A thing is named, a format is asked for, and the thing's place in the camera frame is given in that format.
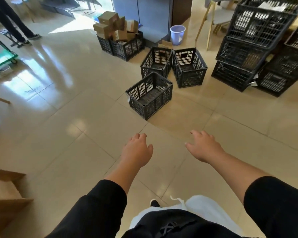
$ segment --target hand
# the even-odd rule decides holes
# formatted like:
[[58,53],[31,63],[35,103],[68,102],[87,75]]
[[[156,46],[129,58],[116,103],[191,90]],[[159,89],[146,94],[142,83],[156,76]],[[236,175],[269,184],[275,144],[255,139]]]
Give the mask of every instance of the hand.
[[153,146],[146,143],[146,134],[135,134],[128,140],[121,152],[121,162],[135,165],[137,168],[145,166],[152,157]]
[[194,144],[186,143],[186,148],[196,159],[208,163],[209,160],[225,154],[213,135],[196,130],[192,130],[191,134],[194,136]]

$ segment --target forearm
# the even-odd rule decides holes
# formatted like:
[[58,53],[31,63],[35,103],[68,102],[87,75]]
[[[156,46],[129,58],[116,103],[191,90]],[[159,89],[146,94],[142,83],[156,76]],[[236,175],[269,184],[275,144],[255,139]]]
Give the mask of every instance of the forearm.
[[255,180],[263,176],[271,176],[228,153],[223,153],[208,163],[223,177],[242,204],[247,188]]
[[112,171],[104,180],[111,180],[118,184],[126,192],[129,192],[130,186],[138,174],[140,168],[131,162],[120,162],[118,167]]

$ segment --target black shoe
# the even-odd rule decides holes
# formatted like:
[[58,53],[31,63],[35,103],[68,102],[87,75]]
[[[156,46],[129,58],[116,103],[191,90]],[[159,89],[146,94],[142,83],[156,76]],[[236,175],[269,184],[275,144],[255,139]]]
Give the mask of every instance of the black shoe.
[[150,207],[160,207],[157,200],[153,199],[150,201]]
[[42,37],[42,36],[39,35],[39,34],[34,34],[33,37],[28,37],[28,39],[34,41],[34,40],[38,40],[38,39],[40,39],[41,37]]
[[20,42],[20,43],[22,43],[22,44],[25,45],[25,46],[31,46],[31,45],[32,45],[32,43],[30,43],[29,40],[22,41],[22,42]]

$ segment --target stack of cardboard boxes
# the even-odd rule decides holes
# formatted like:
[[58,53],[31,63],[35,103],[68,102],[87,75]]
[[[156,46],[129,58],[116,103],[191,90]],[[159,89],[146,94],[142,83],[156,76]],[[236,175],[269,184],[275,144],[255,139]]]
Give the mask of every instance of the stack of cardboard boxes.
[[93,25],[97,36],[103,39],[112,39],[125,44],[134,39],[138,33],[139,23],[136,20],[125,20],[116,12],[104,12],[98,17],[99,23]]

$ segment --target person's legs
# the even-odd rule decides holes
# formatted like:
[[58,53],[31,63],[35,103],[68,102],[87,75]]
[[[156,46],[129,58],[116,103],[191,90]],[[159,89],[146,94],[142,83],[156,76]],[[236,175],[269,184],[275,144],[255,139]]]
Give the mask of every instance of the person's legs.
[[19,42],[25,42],[25,38],[16,30],[9,18],[0,9],[0,23],[14,36]]
[[12,21],[14,21],[14,23],[20,28],[20,30],[27,38],[32,38],[35,36],[34,33],[30,29],[28,29],[26,25],[24,25],[20,17],[15,13],[12,7],[10,7],[5,0],[0,0],[0,9],[2,12],[4,12],[5,15],[7,15],[9,18],[11,18]]

